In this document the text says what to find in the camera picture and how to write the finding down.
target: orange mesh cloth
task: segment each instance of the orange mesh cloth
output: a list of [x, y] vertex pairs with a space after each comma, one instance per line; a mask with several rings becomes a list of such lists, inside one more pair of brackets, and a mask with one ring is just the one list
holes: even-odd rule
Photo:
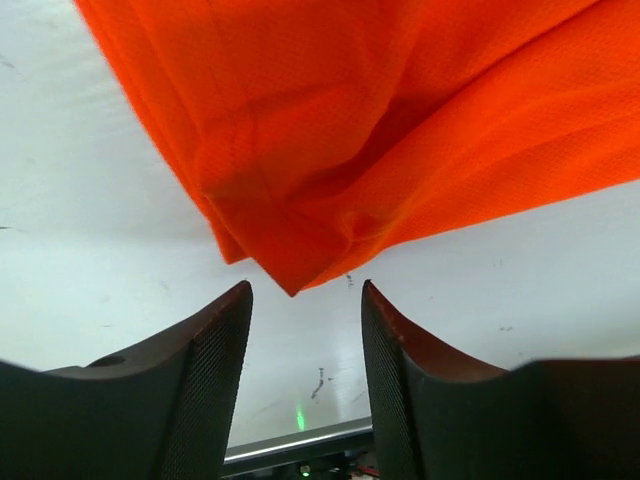
[[637, 0], [76, 0], [211, 222], [289, 293], [640, 178]]

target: red wire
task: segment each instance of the red wire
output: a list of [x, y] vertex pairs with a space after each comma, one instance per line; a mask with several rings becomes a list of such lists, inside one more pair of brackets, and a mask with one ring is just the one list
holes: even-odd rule
[[371, 475], [372, 477], [380, 477], [380, 472], [374, 470], [373, 468], [358, 465], [358, 470], [360, 470], [362, 473], [366, 473], [367, 475]]

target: white surface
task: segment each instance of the white surface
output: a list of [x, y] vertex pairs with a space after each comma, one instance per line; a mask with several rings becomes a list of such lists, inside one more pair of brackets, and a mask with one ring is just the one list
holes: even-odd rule
[[0, 2], [0, 55], [4, 359], [83, 365], [247, 278], [235, 446], [369, 414], [366, 278], [503, 366], [640, 353], [640, 182], [397, 247], [352, 272], [354, 286], [339, 278], [291, 299], [252, 262], [223, 264], [68, 0]]

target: green led light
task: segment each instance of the green led light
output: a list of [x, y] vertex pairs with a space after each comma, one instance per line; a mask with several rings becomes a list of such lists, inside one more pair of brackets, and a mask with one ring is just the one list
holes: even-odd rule
[[298, 420], [298, 430], [303, 432], [306, 427], [306, 422], [304, 420], [304, 414], [302, 413], [302, 410], [300, 408], [298, 408], [296, 420]]

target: black plastic part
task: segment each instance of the black plastic part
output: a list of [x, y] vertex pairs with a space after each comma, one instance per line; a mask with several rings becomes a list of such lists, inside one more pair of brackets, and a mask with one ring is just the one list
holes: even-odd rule
[[500, 371], [404, 318], [370, 282], [362, 321], [382, 479], [640, 478], [639, 361]]
[[423, 480], [402, 346], [366, 294], [362, 339], [376, 454], [383, 479]]
[[86, 368], [0, 363], [0, 478], [219, 478], [251, 308], [242, 282]]

